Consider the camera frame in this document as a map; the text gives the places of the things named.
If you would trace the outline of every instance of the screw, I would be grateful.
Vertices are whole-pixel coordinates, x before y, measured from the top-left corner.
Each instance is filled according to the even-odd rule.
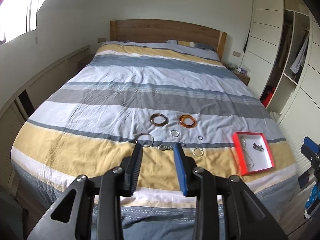
[[[230,176],[230,179],[232,182],[239,182],[240,181],[240,178],[237,175]]]
[[[201,173],[204,171],[202,167],[195,167],[193,170],[195,171],[195,173]]]
[[[113,173],[118,174],[118,173],[121,173],[123,171],[123,169],[121,167],[114,167],[112,171],[113,171]]]
[[[77,177],[77,181],[78,181],[78,182],[83,182],[83,181],[85,181],[85,179],[86,179],[86,176],[85,176],[85,175],[79,175],[79,176]]]

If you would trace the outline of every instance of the window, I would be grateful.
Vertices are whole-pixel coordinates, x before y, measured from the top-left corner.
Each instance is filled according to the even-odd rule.
[[[0,45],[36,29],[36,14],[45,0],[4,0],[0,5]]]

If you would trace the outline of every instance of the wooden headboard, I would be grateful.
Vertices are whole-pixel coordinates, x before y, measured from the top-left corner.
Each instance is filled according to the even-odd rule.
[[[209,44],[222,58],[227,33],[209,27],[157,19],[110,21],[111,41],[165,43],[167,40]]]

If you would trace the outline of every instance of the red box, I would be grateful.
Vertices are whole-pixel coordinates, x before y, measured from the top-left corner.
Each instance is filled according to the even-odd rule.
[[[235,132],[232,139],[238,155],[241,175],[266,171],[275,166],[271,150],[263,133]],[[255,150],[253,143],[262,145],[263,151]]]

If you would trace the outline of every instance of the white wall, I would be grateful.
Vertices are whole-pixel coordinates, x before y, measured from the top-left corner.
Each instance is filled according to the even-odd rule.
[[[224,62],[240,64],[250,28],[252,0],[97,0],[86,8],[86,33],[92,53],[97,38],[109,39],[111,20],[154,18],[204,25],[228,33]]]
[[[0,109],[24,83],[42,69],[88,45],[83,30],[83,10],[43,7],[38,12],[35,31],[1,45]]]

